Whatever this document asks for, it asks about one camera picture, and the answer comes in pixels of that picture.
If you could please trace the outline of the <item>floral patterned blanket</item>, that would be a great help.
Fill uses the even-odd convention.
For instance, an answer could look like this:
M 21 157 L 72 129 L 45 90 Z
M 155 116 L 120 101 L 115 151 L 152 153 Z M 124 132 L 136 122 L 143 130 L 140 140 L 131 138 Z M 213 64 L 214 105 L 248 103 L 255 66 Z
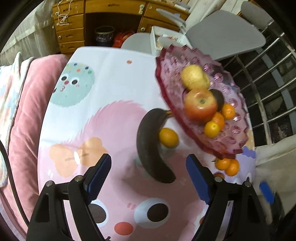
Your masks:
M 18 52 L 12 65 L 1 66 L 1 143 L 9 151 L 11 129 L 33 57 L 25 60 Z

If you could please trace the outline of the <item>large mandarin orange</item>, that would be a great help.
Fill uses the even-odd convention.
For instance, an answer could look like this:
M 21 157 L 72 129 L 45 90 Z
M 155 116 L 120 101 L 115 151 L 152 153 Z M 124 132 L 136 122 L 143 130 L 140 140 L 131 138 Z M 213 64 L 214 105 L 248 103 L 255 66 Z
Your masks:
M 212 121 L 219 126 L 219 130 L 223 130 L 225 126 L 224 116 L 220 112 L 216 112 L 212 118 Z

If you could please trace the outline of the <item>yellow pear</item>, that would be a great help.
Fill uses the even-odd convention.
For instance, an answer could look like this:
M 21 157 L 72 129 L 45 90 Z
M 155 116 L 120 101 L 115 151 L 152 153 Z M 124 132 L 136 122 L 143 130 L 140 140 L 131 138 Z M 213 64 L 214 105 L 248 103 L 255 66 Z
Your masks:
M 209 89 L 209 77 L 199 65 L 192 64 L 184 67 L 181 71 L 180 78 L 184 87 L 188 90 L 198 88 Z

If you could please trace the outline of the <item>wooden drawer cabinet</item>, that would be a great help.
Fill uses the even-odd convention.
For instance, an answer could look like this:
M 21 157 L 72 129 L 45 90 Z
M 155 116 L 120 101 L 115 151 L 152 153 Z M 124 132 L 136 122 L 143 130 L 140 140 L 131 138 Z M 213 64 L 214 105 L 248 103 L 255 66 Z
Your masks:
M 166 1 L 58 1 L 52 7 L 54 28 L 62 54 L 71 56 L 82 46 L 98 46 L 97 28 L 111 26 L 114 33 L 149 33 L 152 26 L 178 31 L 163 9 L 186 20 L 188 11 Z

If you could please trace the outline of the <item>blackened banana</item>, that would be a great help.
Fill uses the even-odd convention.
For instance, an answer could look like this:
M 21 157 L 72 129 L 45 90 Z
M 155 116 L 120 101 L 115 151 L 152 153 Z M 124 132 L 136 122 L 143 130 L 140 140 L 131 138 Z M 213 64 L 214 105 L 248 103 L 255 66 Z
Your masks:
M 137 153 L 142 166 L 154 180 L 165 184 L 176 179 L 159 153 L 159 132 L 169 116 L 167 110 L 154 108 L 145 114 L 137 130 Z

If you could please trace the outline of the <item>pink quilt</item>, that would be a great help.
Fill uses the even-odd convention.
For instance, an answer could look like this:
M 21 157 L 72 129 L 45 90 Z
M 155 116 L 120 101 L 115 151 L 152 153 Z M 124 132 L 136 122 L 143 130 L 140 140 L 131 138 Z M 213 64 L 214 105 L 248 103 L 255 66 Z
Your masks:
M 31 218 L 39 198 L 37 163 L 42 123 L 54 87 L 68 60 L 64 54 L 34 58 L 11 129 L 7 154 L 16 192 L 27 218 Z

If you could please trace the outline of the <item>dark pot under desk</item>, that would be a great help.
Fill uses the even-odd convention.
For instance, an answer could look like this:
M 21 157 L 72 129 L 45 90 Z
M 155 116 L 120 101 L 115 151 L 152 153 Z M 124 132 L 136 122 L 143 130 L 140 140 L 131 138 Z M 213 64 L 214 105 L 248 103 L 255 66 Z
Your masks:
M 95 29 L 96 41 L 108 43 L 113 40 L 115 28 L 112 26 L 100 26 Z

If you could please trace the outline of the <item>wrinkled brown passion fruit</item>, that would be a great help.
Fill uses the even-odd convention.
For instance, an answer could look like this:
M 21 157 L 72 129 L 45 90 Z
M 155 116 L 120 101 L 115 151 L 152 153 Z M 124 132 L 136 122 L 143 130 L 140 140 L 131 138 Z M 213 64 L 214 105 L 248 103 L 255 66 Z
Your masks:
M 224 174 L 221 173 L 221 172 L 216 172 L 216 173 L 213 174 L 213 176 L 214 176 L 214 177 L 221 177 L 222 179 L 225 179 Z

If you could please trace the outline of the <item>lower mandarin orange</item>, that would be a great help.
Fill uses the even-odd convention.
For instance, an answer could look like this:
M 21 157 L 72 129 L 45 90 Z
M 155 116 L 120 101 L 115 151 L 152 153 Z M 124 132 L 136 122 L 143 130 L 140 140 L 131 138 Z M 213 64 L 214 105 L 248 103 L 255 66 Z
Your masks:
M 214 121 L 209 121 L 204 126 L 204 134 L 208 138 L 215 138 L 220 133 L 220 127 Z

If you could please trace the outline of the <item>small kumquat by banana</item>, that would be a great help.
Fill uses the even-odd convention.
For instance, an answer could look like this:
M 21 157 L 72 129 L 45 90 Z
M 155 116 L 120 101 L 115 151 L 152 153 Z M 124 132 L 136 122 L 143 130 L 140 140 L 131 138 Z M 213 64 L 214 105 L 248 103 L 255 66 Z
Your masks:
M 160 143 L 169 149 L 174 149 L 179 145 L 177 133 L 170 128 L 162 128 L 159 132 Z

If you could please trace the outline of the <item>white lace curtain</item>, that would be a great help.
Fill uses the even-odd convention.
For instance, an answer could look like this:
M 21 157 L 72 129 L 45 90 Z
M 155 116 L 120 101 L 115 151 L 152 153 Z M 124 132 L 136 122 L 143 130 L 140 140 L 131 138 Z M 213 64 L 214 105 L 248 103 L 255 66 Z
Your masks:
M 20 52 L 24 59 L 60 52 L 52 7 L 57 1 L 42 1 L 19 24 L 1 51 L 1 66 L 11 65 Z

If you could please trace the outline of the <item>small orange in plate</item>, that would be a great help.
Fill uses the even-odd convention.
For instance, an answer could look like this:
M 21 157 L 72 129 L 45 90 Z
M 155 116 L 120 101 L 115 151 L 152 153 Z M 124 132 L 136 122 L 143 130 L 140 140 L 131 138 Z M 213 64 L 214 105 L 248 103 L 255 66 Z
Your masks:
M 232 120 L 235 116 L 235 109 L 232 105 L 225 103 L 221 109 L 221 113 L 225 120 Z

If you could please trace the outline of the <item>white box on chair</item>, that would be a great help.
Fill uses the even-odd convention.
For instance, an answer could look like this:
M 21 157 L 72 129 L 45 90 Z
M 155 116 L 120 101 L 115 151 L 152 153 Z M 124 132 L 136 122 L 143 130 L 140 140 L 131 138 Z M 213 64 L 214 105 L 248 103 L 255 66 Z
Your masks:
M 152 26 L 150 43 L 152 55 L 156 57 L 159 56 L 163 48 L 168 49 L 171 45 L 192 48 L 190 41 L 184 34 L 158 26 Z

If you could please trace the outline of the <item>red round object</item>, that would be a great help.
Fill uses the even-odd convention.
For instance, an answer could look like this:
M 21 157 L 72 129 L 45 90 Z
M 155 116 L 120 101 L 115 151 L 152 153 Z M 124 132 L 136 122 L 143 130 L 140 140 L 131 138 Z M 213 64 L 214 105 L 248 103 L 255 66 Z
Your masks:
M 126 31 L 126 32 L 117 33 L 116 36 L 114 37 L 112 47 L 121 48 L 121 46 L 126 41 L 126 39 L 129 38 L 133 34 L 134 34 L 133 31 Z

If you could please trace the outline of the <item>metal railing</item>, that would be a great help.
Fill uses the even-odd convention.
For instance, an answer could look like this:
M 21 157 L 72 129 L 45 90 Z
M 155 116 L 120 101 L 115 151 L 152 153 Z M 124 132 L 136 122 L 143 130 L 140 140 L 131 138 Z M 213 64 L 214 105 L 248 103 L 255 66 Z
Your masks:
M 295 134 L 295 49 L 284 32 L 263 35 L 263 47 L 221 61 L 245 98 L 256 146 Z

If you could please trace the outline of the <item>grey chair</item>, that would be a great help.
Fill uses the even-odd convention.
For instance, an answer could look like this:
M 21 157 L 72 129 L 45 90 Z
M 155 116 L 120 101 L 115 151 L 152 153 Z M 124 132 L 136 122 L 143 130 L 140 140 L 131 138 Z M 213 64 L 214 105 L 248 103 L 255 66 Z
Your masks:
M 240 16 L 228 11 L 215 11 L 189 28 L 186 37 L 191 46 L 222 60 L 253 51 L 266 44 L 263 34 Z
M 149 33 L 136 33 L 128 37 L 122 44 L 121 49 L 152 54 Z

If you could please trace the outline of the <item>pink glass fruit plate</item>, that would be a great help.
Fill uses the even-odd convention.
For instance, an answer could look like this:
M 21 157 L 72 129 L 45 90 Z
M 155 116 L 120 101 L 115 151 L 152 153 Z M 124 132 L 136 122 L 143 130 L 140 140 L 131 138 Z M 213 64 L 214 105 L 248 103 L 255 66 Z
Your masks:
M 245 100 L 222 65 L 198 49 L 164 48 L 155 76 L 184 132 L 205 152 L 234 159 L 248 141 Z

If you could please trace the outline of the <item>right mandarin orange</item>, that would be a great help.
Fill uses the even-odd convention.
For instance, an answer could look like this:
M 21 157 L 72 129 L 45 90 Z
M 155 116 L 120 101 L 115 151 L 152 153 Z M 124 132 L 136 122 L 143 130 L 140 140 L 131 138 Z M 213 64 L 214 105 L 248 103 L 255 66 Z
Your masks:
M 233 177 L 238 174 L 240 164 L 236 159 L 232 159 L 229 167 L 225 170 L 227 176 Z

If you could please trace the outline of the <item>upper mandarin orange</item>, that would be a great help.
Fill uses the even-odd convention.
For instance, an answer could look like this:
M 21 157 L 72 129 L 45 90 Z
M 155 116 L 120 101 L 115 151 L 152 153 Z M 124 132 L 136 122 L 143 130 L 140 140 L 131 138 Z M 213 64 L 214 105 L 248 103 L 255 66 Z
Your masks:
M 218 159 L 216 158 L 214 161 L 212 161 L 216 167 L 216 169 L 220 171 L 225 171 L 229 168 L 231 164 L 231 159 L 224 158 L 224 159 Z

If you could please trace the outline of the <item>cartoon printed bed sheet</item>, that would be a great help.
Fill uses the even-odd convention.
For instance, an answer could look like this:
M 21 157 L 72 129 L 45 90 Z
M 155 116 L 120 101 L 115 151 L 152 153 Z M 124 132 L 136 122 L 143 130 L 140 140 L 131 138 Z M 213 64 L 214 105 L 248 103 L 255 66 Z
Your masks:
M 216 138 L 193 125 L 194 136 L 175 118 L 165 126 L 179 137 L 176 148 L 157 145 L 174 172 L 173 183 L 152 178 L 142 166 L 136 147 L 137 130 L 150 110 L 176 109 L 183 104 L 180 72 L 190 64 L 203 68 L 210 87 L 219 90 L 235 108 Z M 195 154 L 217 173 L 211 150 L 235 154 L 240 184 L 255 177 L 255 148 L 251 123 L 242 95 L 221 64 L 198 49 L 175 47 L 158 58 L 141 52 L 106 47 L 78 48 L 53 89 L 39 143 L 38 181 L 65 183 L 111 156 L 111 170 L 99 195 L 90 203 L 97 227 L 108 240 L 191 240 L 207 206 L 186 168 Z

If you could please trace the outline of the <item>red apple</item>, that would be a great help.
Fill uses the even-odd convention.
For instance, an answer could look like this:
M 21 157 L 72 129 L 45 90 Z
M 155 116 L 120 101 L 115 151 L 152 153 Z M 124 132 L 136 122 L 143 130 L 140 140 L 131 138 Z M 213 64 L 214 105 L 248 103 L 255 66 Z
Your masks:
M 192 89 L 184 98 L 184 112 L 193 122 L 203 125 L 210 121 L 218 110 L 213 94 L 205 89 Z

